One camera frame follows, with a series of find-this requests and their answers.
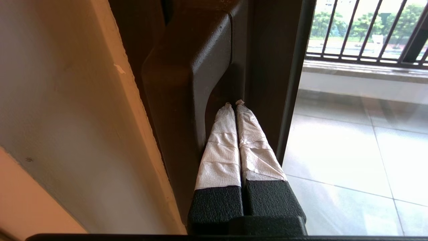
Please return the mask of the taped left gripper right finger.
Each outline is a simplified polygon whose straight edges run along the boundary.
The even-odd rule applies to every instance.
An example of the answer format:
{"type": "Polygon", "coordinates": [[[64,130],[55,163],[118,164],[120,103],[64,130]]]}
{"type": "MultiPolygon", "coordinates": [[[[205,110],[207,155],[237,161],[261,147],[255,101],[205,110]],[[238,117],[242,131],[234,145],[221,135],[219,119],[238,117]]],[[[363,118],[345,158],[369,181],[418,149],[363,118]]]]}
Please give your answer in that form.
{"type": "Polygon", "coordinates": [[[236,102],[237,131],[244,181],[245,211],[251,216],[306,215],[254,113],[243,100],[236,102]]]}

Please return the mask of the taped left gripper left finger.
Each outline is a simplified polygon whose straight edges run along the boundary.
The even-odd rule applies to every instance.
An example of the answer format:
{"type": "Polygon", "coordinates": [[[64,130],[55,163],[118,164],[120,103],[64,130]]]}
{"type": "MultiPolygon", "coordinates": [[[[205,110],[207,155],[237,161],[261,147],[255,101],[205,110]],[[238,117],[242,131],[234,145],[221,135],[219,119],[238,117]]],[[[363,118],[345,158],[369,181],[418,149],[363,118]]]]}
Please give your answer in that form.
{"type": "Polygon", "coordinates": [[[243,217],[237,127],[230,103],[221,107],[199,165],[188,212],[188,234],[226,235],[229,222],[243,217]]]}

